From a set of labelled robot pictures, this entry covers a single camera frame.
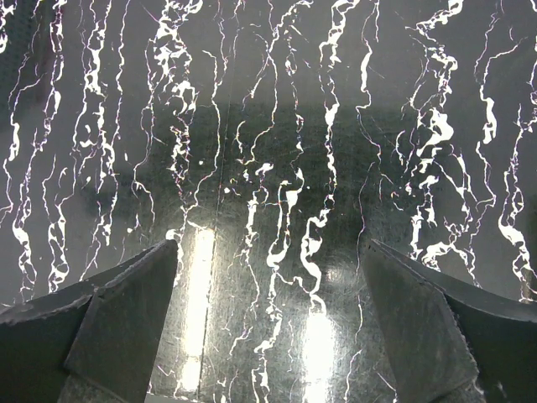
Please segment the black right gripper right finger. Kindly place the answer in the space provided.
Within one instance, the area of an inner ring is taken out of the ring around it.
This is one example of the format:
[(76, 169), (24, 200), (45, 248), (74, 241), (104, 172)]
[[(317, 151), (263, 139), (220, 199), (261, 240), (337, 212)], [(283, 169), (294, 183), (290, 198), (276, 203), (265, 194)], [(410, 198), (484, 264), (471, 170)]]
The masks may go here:
[(534, 402), (536, 305), (429, 269), (377, 240), (362, 271), (402, 402)]

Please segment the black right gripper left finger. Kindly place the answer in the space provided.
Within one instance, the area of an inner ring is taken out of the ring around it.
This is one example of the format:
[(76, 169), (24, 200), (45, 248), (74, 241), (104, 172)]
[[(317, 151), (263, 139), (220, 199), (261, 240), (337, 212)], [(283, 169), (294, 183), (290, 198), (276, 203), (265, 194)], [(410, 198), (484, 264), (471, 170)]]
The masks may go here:
[(3, 402), (143, 402), (177, 270), (164, 240), (1, 314)]

